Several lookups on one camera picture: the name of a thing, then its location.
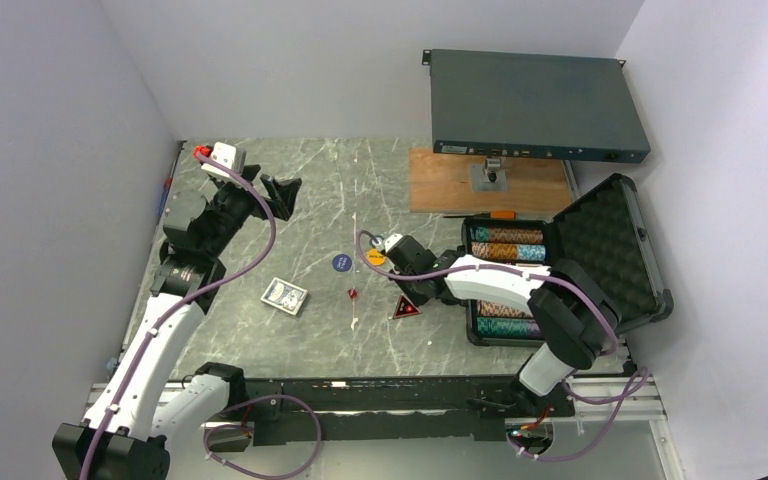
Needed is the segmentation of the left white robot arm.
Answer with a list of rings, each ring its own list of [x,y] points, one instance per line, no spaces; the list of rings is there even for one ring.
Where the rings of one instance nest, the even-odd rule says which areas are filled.
[[[164,479],[172,454],[217,414],[239,417],[249,399],[242,369],[208,362],[167,404],[171,372],[219,287],[231,280],[220,255],[250,218],[288,220],[302,179],[277,180],[259,166],[210,172],[216,191],[169,194],[160,264],[134,338],[113,377],[78,424],[61,424],[53,452],[68,479]]]

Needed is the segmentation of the yellow big blind button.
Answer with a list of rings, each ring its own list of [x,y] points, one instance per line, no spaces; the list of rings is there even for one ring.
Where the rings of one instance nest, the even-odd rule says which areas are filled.
[[[367,261],[373,266],[380,267],[387,263],[387,257],[375,248],[371,248],[366,252]]]

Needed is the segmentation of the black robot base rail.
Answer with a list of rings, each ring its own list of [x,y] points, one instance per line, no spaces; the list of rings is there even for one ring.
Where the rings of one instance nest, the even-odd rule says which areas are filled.
[[[216,422],[248,422],[257,446],[296,441],[359,441],[468,437],[503,441],[510,428],[575,414],[555,388],[545,400],[525,400],[508,375],[366,378],[284,378],[246,381],[249,399],[229,401]]]

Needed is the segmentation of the blue playing card deck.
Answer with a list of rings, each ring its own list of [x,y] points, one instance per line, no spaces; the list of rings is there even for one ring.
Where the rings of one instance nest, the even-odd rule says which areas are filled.
[[[306,289],[280,278],[273,278],[260,297],[264,304],[292,316],[299,315],[307,298]]]

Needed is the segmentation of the red triangular dealer button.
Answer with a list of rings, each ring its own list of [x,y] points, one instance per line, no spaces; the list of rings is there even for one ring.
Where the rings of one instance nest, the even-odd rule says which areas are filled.
[[[392,320],[398,320],[403,318],[408,318],[416,315],[420,315],[421,311],[420,309],[414,305],[408,297],[405,295],[401,295],[397,301],[395,310],[393,315],[391,316]]]

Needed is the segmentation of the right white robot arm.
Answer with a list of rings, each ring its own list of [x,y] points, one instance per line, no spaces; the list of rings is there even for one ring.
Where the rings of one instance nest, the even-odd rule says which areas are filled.
[[[510,391],[513,406],[524,415],[538,413],[564,379],[617,348],[617,308],[573,261],[515,266],[459,251],[437,256],[401,234],[375,247],[394,268],[389,278],[417,288],[423,299],[486,301],[531,315],[543,344],[519,368]]]

